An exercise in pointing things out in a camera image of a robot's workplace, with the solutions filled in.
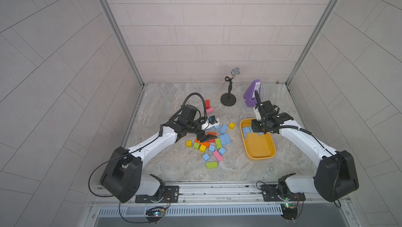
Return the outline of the blue thin long block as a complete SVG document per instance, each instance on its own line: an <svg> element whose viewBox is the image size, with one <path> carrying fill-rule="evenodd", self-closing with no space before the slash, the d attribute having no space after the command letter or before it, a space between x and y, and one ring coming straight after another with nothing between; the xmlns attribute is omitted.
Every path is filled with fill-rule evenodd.
<svg viewBox="0 0 402 227"><path fill-rule="evenodd" d="M245 127L242 128L242 132L243 132L244 139L246 139L246 137L247 137L247 131L246 131L246 128L245 128Z"/></svg>

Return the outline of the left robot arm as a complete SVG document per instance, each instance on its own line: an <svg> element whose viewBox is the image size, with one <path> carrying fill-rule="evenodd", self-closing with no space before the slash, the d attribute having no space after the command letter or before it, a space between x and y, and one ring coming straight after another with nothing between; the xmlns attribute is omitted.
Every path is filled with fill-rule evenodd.
<svg viewBox="0 0 402 227"><path fill-rule="evenodd" d="M220 125L214 115L195 119L198 109L184 105L166 123L160 125L158 133L144 142L125 149L118 147L111 155L101 176L100 184L116 197L126 203L134 196L148 196L153 201L163 198L165 182L155 176L143 176L143 167L162 150L173 145L188 133L195 134L200 142L215 139L207 135L206 130Z"/></svg>

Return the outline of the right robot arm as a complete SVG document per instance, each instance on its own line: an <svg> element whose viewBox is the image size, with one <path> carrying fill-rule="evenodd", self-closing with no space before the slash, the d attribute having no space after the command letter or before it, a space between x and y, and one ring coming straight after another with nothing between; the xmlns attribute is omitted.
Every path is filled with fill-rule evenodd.
<svg viewBox="0 0 402 227"><path fill-rule="evenodd" d="M270 101L256 101L256 118L252 129L256 133L279 134L290 140L316 165L314 176L288 174L278 179L276 191L282 200L291 194L314 193L328 202L359 189L359 180L353 156L346 150L338 151L323 143L312 132L302 128L293 117L280 112Z"/></svg>

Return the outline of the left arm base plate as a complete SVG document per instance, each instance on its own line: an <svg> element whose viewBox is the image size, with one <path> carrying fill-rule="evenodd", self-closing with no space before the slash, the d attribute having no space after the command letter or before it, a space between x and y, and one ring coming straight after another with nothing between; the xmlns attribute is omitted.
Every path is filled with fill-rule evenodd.
<svg viewBox="0 0 402 227"><path fill-rule="evenodd" d="M179 186L164 186L158 189L155 195L139 195L135 198L137 204L167 204L177 203L179 196Z"/></svg>

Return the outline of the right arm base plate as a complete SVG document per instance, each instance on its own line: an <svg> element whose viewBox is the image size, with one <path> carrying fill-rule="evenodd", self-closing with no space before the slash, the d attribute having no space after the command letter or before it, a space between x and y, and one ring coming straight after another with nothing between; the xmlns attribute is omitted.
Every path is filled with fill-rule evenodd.
<svg viewBox="0 0 402 227"><path fill-rule="evenodd" d="M268 185L259 186L262 192L264 202L302 202L306 200L303 193L290 192L284 185Z"/></svg>

